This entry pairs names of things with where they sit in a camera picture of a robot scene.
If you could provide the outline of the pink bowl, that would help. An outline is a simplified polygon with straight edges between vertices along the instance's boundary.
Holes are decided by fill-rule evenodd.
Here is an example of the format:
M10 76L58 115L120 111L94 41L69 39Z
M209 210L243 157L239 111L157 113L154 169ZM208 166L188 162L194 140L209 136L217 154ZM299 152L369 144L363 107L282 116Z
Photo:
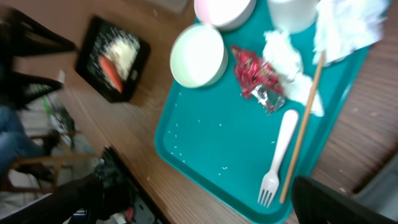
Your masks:
M256 0L194 0L197 19L219 30L234 30L251 16Z

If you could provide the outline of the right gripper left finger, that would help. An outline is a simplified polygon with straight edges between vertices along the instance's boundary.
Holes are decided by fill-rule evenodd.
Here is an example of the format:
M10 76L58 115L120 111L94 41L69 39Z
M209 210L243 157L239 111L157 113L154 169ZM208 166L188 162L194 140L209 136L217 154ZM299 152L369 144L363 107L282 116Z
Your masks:
M90 174L2 217L1 224L63 223L81 209L88 212L87 223L96 223L103 208L103 197L102 181Z

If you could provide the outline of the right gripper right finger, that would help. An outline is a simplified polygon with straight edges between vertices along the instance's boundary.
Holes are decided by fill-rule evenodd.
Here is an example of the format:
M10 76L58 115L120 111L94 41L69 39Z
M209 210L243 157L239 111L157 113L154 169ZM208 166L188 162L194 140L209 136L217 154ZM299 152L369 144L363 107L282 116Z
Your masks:
M306 176L294 179L292 204L300 224L397 224Z

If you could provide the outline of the white bowl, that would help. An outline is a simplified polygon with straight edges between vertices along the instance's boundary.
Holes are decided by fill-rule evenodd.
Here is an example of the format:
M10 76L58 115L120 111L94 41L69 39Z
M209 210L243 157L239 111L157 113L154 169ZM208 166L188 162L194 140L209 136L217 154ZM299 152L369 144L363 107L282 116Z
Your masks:
M228 66L228 53L220 32L208 24L193 24L176 38L170 52L175 81L185 88L216 83Z

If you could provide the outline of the orange carrot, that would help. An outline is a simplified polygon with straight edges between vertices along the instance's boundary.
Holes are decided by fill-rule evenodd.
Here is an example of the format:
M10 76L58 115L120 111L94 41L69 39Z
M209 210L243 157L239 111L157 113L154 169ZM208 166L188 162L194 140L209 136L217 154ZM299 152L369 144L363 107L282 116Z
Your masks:
M117 91L122 93L123 92L123 83L120 79L120 76L118 74L116 67L114 66L114 63L112 61L110 61L110 59L108 59L105 56L99 56L98 61L99 61L99 64L101 65L102 69L104 70L105 74L111 80L111 83L114 84Z

